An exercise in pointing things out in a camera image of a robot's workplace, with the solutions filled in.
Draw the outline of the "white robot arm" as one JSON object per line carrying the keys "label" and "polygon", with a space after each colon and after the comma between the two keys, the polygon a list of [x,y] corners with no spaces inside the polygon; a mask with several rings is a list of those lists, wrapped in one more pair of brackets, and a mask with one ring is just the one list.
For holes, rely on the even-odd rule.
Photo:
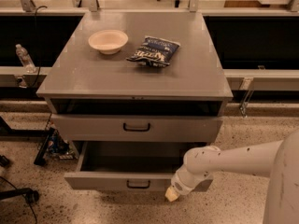
{"label": "white robot arm", "polygon": [[166,199],[173,202],[189,194],[215,172],[268,177],[263,224],[299,224],[299,131],[250,147],[188,150],[171,178]]}

